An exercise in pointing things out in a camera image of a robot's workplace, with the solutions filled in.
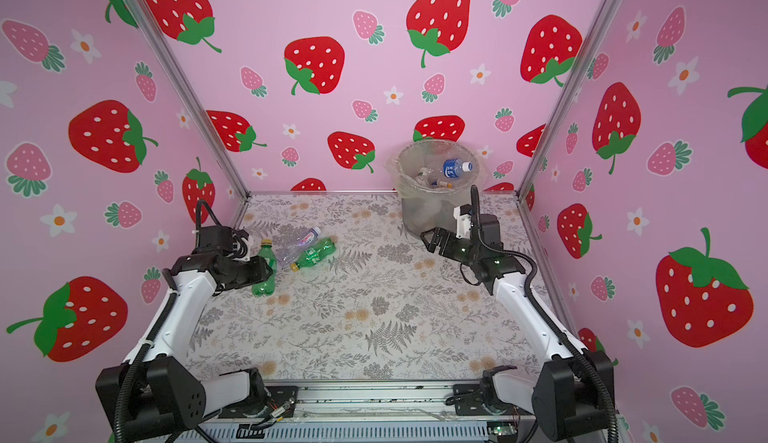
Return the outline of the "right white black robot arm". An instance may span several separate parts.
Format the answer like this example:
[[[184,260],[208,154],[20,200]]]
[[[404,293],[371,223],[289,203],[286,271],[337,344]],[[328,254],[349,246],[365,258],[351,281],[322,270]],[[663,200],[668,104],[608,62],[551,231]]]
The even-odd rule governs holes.
[[[620,441],[613,363],[592,351],[542,303],[532,286],[538,265],[529,255],[508,250],[495,216],[460,208],[453,230],[421,233],[426,250],[459,263],[514,317],[542,368],[535,383],[509,369],[493,370],[482,385],[490,405],[517,406],[535,418],[529,435],[552,442],[601,434]]]

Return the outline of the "clear bottle green neck label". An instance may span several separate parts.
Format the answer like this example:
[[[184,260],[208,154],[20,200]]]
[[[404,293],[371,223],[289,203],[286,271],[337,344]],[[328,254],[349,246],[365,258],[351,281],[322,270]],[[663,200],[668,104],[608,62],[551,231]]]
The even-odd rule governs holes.
[[[423,187],[430,187],[431,186],[431,170],[428,167],[422,167],[415,176],[415,181],[423,186]]]

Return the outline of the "green bottle yellow cap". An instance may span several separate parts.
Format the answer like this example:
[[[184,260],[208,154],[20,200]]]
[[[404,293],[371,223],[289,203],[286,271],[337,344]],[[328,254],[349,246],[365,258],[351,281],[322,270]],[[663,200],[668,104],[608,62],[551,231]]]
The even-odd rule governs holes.
[[[298,272],[301,269],[315,266],[336,251],[336,245],[332,238],[323,238],[315,245],[302,251],[290,264],[290,269]]]

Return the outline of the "clear bottle white cap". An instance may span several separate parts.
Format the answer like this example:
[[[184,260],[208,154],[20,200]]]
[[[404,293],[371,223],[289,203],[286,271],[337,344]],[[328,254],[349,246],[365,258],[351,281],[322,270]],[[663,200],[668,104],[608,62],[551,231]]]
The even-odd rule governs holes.
[[[298,239],[282,246],[275,252],[279,266],[285,268],[295,262],[302,252],[317,243],[321,235],[322,230],[319,227],[312,227],[305,231]]]

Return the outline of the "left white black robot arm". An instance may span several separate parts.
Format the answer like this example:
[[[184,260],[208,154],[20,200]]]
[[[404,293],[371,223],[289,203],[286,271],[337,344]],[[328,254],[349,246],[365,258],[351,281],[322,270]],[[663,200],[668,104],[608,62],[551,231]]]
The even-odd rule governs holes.
[[[265,406],[267,391],[257,369],[201,381],[188,369],[186,356],[210,299],[272,274],[262,257],[240,261],[219,251],[183,256],[164,270],[169,289],[162,307],[124,361],[103,370],[95,383],[115,441],[173,441],[228,406],[255,411]]]

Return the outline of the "clear bottle blue label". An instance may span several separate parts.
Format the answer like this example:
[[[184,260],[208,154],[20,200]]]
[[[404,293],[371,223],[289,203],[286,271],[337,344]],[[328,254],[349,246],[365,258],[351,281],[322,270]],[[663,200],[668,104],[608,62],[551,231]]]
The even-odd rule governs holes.
[[[447,159],[441,166],[441,173],[449,180],[460,179],[473,170],[474,166],[471,161],[464,161],[460,158]]]

